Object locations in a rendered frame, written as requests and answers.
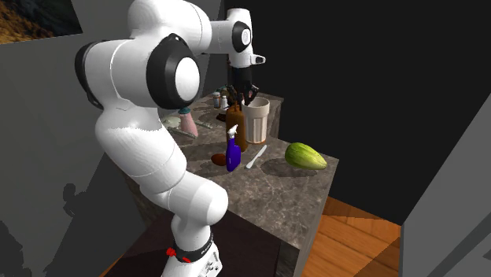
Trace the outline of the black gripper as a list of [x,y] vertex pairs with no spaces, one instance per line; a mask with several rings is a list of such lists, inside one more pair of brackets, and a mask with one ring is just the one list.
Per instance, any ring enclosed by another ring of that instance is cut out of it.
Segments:
[[241,105],[242,93],[237,91],[245,91],[243,93],[243,100],[246,106],[248,106],[257,96],[259,89],[253,85],[252,70],[250,67],[229,67],[227,84],[227,104],[229,106],[235,104]]

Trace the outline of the white ribbed cup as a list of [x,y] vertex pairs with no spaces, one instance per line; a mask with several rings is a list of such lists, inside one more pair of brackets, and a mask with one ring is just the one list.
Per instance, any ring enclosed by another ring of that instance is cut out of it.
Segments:
[[245,140],[248,143],[259,144],[266,140],[270,101],[266,98],[255,97],[248,105],[242,102],[244,115]]

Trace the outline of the brown bottle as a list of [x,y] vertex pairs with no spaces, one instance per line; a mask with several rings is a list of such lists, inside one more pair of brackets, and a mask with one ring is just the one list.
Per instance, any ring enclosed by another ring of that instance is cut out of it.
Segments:
[[241,111],[241,106],[237,102],[226,111],[226,131],[229,131],[235,125],[237,128],[234,134],[234,142],[240,147],[242,152],[245,152],[248,145],[245,138],[244,115]]

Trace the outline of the blue spray bottle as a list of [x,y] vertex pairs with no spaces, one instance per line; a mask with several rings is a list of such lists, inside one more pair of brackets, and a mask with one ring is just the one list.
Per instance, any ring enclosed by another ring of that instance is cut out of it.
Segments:
[[241,163],[241,148],[240,146],[235,144],[235,135],[237,133],[237,128],[238,125],[236,124],[227,131],[229,139],[227,142],[226,151],[226,168],[229,172],[233,172]]

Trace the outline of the pink vase with teal top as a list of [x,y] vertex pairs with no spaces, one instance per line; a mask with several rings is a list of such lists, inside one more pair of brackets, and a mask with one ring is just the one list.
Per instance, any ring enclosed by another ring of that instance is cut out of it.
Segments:
[[190,108],[184,107],[178,111],[180,117],[180,129],[194,137],[198,137],[198,130],[193,117],[190,113]]

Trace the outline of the white knife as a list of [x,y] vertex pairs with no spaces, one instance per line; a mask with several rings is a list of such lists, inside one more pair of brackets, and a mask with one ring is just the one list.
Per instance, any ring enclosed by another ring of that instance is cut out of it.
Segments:
[[253,159],[248,163],[246,164],[245,168],[247,169],[251,169],[251,167],[253,166],[253,164],[255,163],[255,161],[261,157],[261,155],[265,152],[265,150],[267,149],[267,145],[263,145],[262,148],[257,152],[257,154],[253,157]]

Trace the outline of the green melon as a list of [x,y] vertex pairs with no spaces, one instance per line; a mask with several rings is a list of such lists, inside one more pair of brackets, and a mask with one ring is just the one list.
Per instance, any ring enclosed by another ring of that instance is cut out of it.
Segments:
[[288,164],[296,168],[322,170],[327,167],[327,162],[317,151],[301,142],[288,145],[284,157]]

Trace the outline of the dark robot stand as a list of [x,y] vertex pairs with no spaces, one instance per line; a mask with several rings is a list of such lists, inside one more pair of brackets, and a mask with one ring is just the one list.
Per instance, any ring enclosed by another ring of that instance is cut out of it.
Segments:
[[[164,211],[104,277],[161,277],[173,243],[171,220]],[[223,263],[218,277],[275,277],[279,238],[230,211],[212,233]]]

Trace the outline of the wall picture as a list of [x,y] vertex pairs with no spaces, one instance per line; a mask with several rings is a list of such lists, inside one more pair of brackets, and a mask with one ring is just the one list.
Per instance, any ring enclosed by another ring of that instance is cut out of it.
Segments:
[[0,44],[82,32],[72,0],[0,0]]

